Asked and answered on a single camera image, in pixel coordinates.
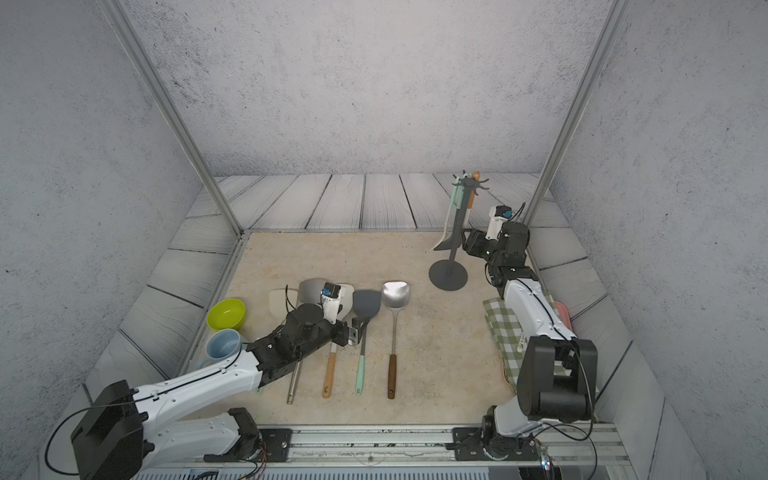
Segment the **pink plate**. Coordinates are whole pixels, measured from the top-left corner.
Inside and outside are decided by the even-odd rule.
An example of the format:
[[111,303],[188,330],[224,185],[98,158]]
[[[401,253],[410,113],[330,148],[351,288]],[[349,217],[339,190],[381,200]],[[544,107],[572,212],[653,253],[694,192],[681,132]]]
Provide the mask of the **pink plate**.
[[571,330],[572,329],[571,318],[570,318],[570,314],[567,307],[559,301],[555,301],[554,304],[557,309],[558,316],[561,319],[562,323],[565,325],[567,329]]

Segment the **green checkered cloth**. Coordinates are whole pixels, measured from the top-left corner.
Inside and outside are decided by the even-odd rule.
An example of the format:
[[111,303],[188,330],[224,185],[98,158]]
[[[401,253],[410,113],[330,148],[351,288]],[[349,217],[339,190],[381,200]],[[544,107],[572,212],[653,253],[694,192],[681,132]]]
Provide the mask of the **green checkered cloth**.
[[[567,329],[562,323],[554,304],[555,300],[548,292],[530,293],[524,290],[524,293],[530,298],[527,304],[534,307],[535,313],[541,314],[541,325],[545,333],[551,333],[554,340],[560,341],[576,338],[575,332]],[[528,337],[514,310],[505,300],[500,297],[488,299],[483,302],[483,306],[487,325],[501,357],[503,379],[515,395],[529,343]]]

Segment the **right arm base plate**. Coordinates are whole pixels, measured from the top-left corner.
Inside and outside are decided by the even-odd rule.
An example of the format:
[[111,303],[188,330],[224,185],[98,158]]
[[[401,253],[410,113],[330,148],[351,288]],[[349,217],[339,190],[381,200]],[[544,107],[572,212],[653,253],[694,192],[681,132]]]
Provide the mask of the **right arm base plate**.
[[525,438],[484,437],[480,427],[455,427],[451,435],[452,442],[446,448],[456,461],[536,462],[540,458],[536,446]]

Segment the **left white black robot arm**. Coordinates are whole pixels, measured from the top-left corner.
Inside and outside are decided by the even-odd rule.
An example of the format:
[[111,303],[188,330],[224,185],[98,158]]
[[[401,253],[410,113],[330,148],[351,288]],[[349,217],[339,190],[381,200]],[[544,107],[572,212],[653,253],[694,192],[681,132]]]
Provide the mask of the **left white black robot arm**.
[[257,426],[244,409],[196,422],[188,415],[230,396],[256,390],[288,375],[295,364],[328,343],[357,343],[359,330],[325,318],[303,304],[284,324],[223,360],[163,382],[105,387],[70,440],[81,479],[130,479],[142,469],[202,455],[239,461],[256,446]]

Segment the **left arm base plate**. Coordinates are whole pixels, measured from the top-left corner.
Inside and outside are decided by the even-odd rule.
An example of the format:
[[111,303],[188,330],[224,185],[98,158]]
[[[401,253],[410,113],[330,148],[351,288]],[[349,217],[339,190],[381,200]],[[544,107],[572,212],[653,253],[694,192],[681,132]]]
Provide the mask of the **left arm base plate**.
[[256,460],[267,463],[288,461],[293,430],[290,428],[261,429],[258,435],[242,435],[226,452],[218,455],[206,454],[206,463],[233,463]]

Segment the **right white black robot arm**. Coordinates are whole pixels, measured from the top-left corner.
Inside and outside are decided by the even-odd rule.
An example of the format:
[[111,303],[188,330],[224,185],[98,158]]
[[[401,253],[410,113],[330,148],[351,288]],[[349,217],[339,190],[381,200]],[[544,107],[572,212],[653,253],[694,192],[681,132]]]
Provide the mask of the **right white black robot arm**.
[[491,410],[491,437],[528,436],[546,419],[594,419],[597,349],[579,339],[547,301],[526,265],[529,241],[526,225],[494,214],[486,232],[473,230],[464,243],[468,255],[486,262],[489,284],[527,340],[515,398]]

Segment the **grey utensil rack stand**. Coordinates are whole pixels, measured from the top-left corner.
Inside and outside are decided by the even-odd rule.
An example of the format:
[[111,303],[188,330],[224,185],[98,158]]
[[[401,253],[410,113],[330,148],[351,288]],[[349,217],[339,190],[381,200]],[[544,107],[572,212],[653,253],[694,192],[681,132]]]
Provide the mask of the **grey utensil rack stand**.
[[[482,189],[481,184],[477,183],[472,174],[469,174],[469,178],[465,178],[462,182],[462,186],[466,192],[472,191],[475,188]],[[434,286],[444,291],[457,291],[463,288],[468,281],[468,273],[463,265],[456,260],[456,255],[463,242],[463,222],[467,208],[467,198],[464,198],[461,210],[456,214],[456,230],[451,238],[451,246],[448,251],[449,256],[447,259],[438,260],[433,263],[429,269],[429,279]]]

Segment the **light blue mug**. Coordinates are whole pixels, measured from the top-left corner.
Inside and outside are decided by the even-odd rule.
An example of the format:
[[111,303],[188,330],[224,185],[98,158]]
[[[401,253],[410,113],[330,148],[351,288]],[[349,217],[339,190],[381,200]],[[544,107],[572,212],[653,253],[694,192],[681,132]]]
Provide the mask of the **light blue mug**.
[[239,353],[242,347],[242,337],[237,330],[223,329],[217,331],[208,340],[205,346],[205,357],[198,363],[202,369],[208,364],[227,359]]

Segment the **left aluminium frame post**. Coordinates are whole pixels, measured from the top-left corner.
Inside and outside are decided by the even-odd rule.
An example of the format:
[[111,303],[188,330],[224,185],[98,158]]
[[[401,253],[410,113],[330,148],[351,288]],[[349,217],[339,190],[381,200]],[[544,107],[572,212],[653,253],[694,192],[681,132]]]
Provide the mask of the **left aluminium frame post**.
[[170,94],[164,86],[151,59],[137,36],[121,3],[117,0],[100,0],[98,5],[112,27],[126,55],[153,97],[160,113],[180,144],[216,208],[221,212],[232,233],[240,238],[244,228],[236,219],[229,202],[214,179],[189,129],[181,118]]

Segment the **cream spatula light wood handle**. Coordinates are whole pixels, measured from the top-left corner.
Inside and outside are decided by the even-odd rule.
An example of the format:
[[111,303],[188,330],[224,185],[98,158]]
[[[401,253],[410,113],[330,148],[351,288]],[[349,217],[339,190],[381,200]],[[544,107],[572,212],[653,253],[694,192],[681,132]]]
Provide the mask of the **cream spatula light wood handle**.
[[[341,293],[341,308],[339,311],[337,320],[344,320],[353,310],[353,293],[354,287],[350,284],[340,284],[342,287]],[[330,398],[333,387],[334,371],[336,365],[337,345],[330,343],[330,352],[328,357],[328,363],[325,373],[325,379],[323,383],[323,398]]]

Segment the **cream utensil mint handle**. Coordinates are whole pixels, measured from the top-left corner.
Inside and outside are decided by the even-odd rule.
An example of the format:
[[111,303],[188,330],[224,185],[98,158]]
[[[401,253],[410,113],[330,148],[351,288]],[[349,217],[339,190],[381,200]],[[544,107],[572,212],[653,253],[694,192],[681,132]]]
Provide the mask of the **cream utensil mint handle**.
[[466,228],[469,225],[470,211],[473,206],[475,193],[472,191],[466,192],[462,186],[462,182],[465,178],[469,178],[470,175],[466,172],[460,176],[455,176],[454,181],[451,183],[452,190],[450,194],[450,203],[444,222],[444,228],[441,239],[433,247],[434,251],[448,250],[451,246],[451,238],[456,230],[456,214],[461,210],[464,198],[467,198],[467,208],[464,217],[463,227]]

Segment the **aluminium frame post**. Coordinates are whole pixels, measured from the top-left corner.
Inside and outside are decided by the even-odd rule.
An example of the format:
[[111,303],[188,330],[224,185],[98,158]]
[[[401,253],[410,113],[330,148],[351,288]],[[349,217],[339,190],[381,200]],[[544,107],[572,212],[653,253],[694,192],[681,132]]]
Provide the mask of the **aluminium frame post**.
[[216,208],[221,212],[232,233],[240,238],[244,228],[236,219],[229,202],[214,179],[189,129],[181,118],[170,94],[164,86],[151,59],[137,36],[121,3],[117,0],[100,0],[98,5],[112,27],[126,55],[153,97],[160,113],[180,144]]
[[598,83],[630,4],[631,2],[628,0],[615,0],[610,5],[608,15],[585,66],[576,93],[528,203],[528,210],[525,213],[523,223],[529,227],[532,226],[546,192],[562,164],[567,147],[589,102],[590,95]]

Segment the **aluminium mounting rail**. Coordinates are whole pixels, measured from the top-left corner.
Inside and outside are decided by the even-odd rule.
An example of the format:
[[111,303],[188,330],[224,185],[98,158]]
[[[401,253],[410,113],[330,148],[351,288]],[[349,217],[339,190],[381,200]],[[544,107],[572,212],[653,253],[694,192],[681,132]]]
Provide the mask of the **aluminium mounting rail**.
[[536,462],[456,461],[446,425],[293,426],[288,461],[206,463],[202,456],[142,469],[138,479],[634,479],[611,424],[544,427],[530,440]]

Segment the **grey spatula mint handle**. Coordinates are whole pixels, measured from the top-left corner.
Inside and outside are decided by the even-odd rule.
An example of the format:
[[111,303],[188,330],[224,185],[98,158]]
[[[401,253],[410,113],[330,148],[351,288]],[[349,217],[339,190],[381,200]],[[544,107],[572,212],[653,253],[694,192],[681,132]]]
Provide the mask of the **grey spatula mint handle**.
[[[353,305],[356,318],[367,317],[368,324],[378,315],[381,307],[381,293],[375,290],[359,290],[353,294]],[[355,392],[360,396],[364,389],[365,376],[365,353],[366,353],[366,334],[367,328],[364,327],[364,333],[360,340],[360,354],[358,368],[356,373]]]

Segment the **lime green bowl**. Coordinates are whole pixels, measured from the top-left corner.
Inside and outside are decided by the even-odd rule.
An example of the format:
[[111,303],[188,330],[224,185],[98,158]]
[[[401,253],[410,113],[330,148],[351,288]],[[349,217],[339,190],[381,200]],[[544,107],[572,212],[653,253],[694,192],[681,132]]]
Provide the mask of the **lime green bowl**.
[[206,317],[207,326],[214,331],[239,330],[245,321],[246,305],[238,298],[228,298],[216,303]]

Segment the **utensil light wood handle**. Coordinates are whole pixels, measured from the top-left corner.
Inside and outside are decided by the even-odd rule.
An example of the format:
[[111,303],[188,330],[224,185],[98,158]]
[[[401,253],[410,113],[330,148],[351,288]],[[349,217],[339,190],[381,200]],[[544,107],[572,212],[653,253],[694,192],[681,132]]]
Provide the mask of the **utensil light wood handle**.
[[[481,181],[481,174],[480,174],[480,172],[479,172],[479,171],[475,171],[475,172],[472,174],[472,178],[473,178],[473,179],[474,179],[474,180],[475,180],[477,183],[480,183],[480,181]],[[469,200],[468,200],[468,209],[469,209],[469,210],[471,210],[471,209],[473,208],[474,200],[475,200],[475,197],[476,197],[476,195],[477,195],[477,190],[478,190],[478,188],[475,188],[474,190],[472,190],[472,191],[469,193]]]

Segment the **right aluminium frame post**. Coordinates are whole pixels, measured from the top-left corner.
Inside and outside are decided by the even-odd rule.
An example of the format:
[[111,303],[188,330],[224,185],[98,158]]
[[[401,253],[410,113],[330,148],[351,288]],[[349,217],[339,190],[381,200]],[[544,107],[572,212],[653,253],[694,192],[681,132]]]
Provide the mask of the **right aluminium frame post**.
[[528,203],[528,210],[525,213],[523,223],[529,227],[532,226],[546,192],[562,164],[567,147],[589,102],[590,95],[598,83],[630,4],[631,2],[628,0],[615,0],[610,5],[608,15],[585,66],[576,93]]

